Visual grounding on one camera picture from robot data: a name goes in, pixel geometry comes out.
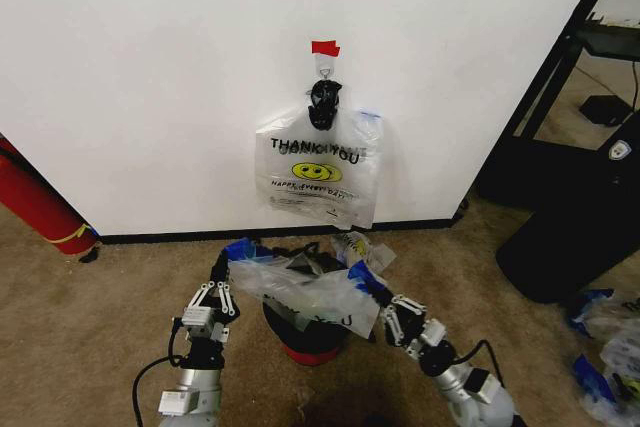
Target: cable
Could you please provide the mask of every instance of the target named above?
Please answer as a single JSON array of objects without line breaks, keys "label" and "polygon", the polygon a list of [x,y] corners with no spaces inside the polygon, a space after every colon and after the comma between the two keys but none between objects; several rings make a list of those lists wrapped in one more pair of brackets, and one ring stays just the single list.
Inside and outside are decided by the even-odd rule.
[{"label": "cable", "polygon": [[636,61],[631,62],[631,70],[633,71],[633,83],[635,84],[635,92],[633,93],[633,103],[631,110],[636,111],[636,102],[638,101],[638,73],[636,72]]},{"label": "cable", "polygon": [[174,355],[173,354],[173,342],[176,340],[176,334],[178,330],[182,327],[182,317],[174,317],[173,318],[173,326],[171,327],[171,336],[169,337],[169,347],[167,348],[167,359],[171,364],[171,367],[178,367],[180,365],[180,361],[184,358],[182,355]]},{"label": "cable", "polygon": [[469,352],[464,357],[460,357],[459,359],[454,360],[453,364],[457,365],[457,364],[463,364],[465,362],[468,362],[469,360],[471,360],[471,358],[473,358],[478,353],[478,351],[482,348],[483,345],[487,347],[487,350],[489,351],[489,355],[491,356],[491,362],[493,362],[493,368],[496,371],[496,377],[502,384],[502,387],[506,389],[507,387],[504,385],[502,372],[500,372],[500,365],[498,365],[498,359],[496,358],[496,354],[493,351],[493,347],[491,347],[491,344],[486,339],[482,339],[480,342],[478,342],[476,346],[473,349],[471,349],[471,352]]},{"label": "cable", "polygon": [[172,360],[169,356],[162,357],[158,360],[154,360],[149,365],[144,367],[136,376],[136,379],[133,381],[133,387],[131,388],[131,401],[133,402],[133,413],[136,416],[136,424],[138,427],[143,427],[142,425],[142,415],[140,414],[140,406],[138,405],[138,384],[140,383],[140,379],[142,376],[152,367],[155,367],[158,364],[166,362],[167,360]]}]

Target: plastic bag pile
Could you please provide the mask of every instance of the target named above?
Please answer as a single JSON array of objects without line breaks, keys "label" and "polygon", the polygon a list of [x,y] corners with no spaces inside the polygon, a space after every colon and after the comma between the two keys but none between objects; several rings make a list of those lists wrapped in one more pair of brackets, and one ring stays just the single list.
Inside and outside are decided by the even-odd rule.
[{"label": "plastic bag pile", "polygon": [[357,232],[335,236],[332,244],[341,265],[327,271],[305,249],[279,256],[276,249],[243,239],[226,247],[231,281],[234,288],[266,302],[300,331],[319,321],[368,338],[380,308],[367,286],[386,285],[377,274],[395,254],[384,245],[372,246]]},{"label": "plastic bag pile", "polygon": [[586,395],[582,406],[610,427],[640,425],[640,295],[590,290],[573,306],[570,325],[604,343],[600,373],[584,355],[574,373]]}]

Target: red cylinder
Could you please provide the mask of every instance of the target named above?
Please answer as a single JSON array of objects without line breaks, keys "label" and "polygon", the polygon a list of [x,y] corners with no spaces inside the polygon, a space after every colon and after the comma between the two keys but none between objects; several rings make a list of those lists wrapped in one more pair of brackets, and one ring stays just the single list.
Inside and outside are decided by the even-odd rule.
[{"label": "red cylinder", "polygon": [[0,155],[0,202],[65,254],[78,254],[96,243],[91,228],[25,168],[28,163],[6,139],[0,139],[0,149],[9,154]]},{"label": "red cylinder", "polygon": [[320,354],[306,354],[304,352],[296,352],[292,348],[287,347],[285,344],[282,344],[282,347],[284,347],[284,351],[295,362],[301,365],[307,365],[309,367],[326,364],[330,360],[335,359],[336,355],[338,355],[338,351],[340,350],[339,347],[336,347],[335,349],[331,349],[329,352],[322,352]]}]

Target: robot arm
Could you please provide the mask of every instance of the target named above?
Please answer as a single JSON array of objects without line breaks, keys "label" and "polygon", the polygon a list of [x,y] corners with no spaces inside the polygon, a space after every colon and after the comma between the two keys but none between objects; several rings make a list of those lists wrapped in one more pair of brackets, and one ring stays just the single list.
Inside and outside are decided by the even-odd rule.
[{"label": "robot arm", "polygon": [[[229,337],[228,325],[240,316],[228,284],[226,251],[212,267],[209,282],[202,284],[182,317],[173,319],[168,355],[145,367],[134,381],[133,406],[136,421],[142,427],[138,408],[137,385],[153,365],[169,361],[182,371],[175,389],[162,392],[158,411],[165,417],[161,427],[215,427],[218,425],[220,374],[224,368],[222,351]],[[186,356],[173,353],[173,341],[184,328],[191,343]]]},{"label": "robot arm", "polygon": [[[468,355],[458,358],[455,348],[445,338],[445,326],[437,319],[427,319],[425,306],[402,295],[393,295],[386,288],[373,296],[382,307],[387,342],[403,348],[433,379],[459,427],[525,426],[502,385],[493,349],[487,341],[481,341]],[[483,344],[494,360],[498,378],[468,363]]]}]

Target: floor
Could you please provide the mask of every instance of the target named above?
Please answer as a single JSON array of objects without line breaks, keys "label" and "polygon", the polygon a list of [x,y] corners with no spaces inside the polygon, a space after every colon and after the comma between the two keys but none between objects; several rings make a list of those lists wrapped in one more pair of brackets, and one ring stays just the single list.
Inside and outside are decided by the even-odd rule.
[{"label": "floor", "polygon": [[[577,73],[540,138],[597,147],[610,130],[576,108],[597,87]],[[495,264],[496,248],[528,213],[470,196],[451,229],[371,234],[398,255],[384,272],[394,291],[425,303],[460,351],[490,339],[509,392],[530,426],[595,426],[579,405],[570,366],[597,345],[569,330],[562,311],[523,298]],[[329,249],[328,237],[319,236]],[[300,246],[311,238],[264,239]],[[134,425],[131,383],[165,355],[171,317],[206,280],[223,241],[102,246],[82,264],[0,208],[0,369],[6,426]],[[595,285],[640,280],[634,255]],[[221,422],[232,426],[450,426],[445,402],[399,349],[351,336],[321,367],[296,365],[267,327],[255,299],[235,292],[242,316],[225,349]],[[185,344],[177,343],[182,351]],[[476,364],[489,367],[486,354]],[[157,425],[160,392],[178,372],[163,365],[140,386],[146,425]]]}]

